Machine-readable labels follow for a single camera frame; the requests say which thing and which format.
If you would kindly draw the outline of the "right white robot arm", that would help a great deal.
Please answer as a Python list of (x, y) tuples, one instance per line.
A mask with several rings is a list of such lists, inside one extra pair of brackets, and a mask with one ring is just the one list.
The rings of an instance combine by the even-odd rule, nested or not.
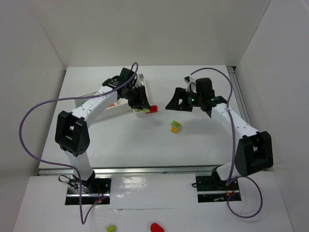
[(234, 160), (212, 170), (210, 183), (222, 190), (228, 179), (264, 171), (273, 166), (272, 139), (268, 132), (250, 126), (227, 105), (227, 100), (216, 96), (209, 78), (194, 80), (185, 77), (187, 88), (176, 88), (165, 109), (191, 112), (198, 107), (215, 119), (232, 136)]

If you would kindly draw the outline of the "lime and red lego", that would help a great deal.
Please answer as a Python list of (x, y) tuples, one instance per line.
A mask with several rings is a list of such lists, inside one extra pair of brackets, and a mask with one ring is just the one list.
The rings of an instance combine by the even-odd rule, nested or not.
[(157, 105), (152, 105), (152, 106), (150, 106), (149, 109), (146, 109), (146, 108), (143, 109), (143, 112), (146, 113), (146, 114), (157, 113), (157, 111), (158, 111)]

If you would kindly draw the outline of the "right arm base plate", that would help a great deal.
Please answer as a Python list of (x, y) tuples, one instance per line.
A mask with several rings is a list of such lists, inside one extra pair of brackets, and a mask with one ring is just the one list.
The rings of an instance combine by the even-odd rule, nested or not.
[(225, 181), (214, 184), (210, 176), (196, 176), (196, 181), (191, 184), (197, 190), (197, 200), (199, 203), (216, 203), (230, 201), (241, 201), (239, 184), (234, 181), (229, 186)]

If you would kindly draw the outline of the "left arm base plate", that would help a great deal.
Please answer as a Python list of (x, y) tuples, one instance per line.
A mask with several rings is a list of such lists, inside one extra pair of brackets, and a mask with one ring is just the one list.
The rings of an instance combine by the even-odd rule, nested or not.
[[(68, 185), (65, 205), (78, 205), (79, 181), (73, 176), (65, 175), (60, 175), (58, 180)], [(97, 204), (110, 204), (111, 183), (111, 178), (95, 178), (91, 186), (82, 185), (82, 205), (92, 205), (96, 201), (98, 201)]]

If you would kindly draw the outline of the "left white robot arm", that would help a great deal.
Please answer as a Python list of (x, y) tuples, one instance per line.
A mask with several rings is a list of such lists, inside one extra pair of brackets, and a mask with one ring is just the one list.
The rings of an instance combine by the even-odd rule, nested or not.
[(124, 87), (107, 94), (111, 90), (111, 87), (103, 86), (81, 106), (70, 112), (62, 111), (57, 117), (55, 141), (67, 155), (70, 165), (75, 167), (73, 176), (89, 190), (93, 189), (96, 182), (87, 155), (91, 124), (109, 105), (121, 98), (126, 99), (132, 109), (150, 108), (144, 85)]

